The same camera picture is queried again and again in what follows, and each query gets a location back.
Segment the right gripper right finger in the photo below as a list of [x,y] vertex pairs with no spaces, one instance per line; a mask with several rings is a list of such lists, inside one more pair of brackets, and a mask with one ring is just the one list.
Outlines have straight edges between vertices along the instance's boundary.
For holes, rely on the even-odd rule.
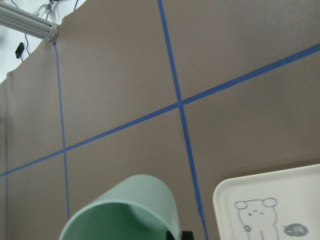
[[194,233],[192,231],[182,231],[181,240],[195,240]]

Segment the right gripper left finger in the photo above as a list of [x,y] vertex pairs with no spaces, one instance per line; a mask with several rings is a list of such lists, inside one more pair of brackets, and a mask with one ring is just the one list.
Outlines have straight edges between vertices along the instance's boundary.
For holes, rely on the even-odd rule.
[[173,235],[171,234],[170,231],[167,231],[166,234],[165,234],[165,239],[166,240],[174,240],[174,237]]

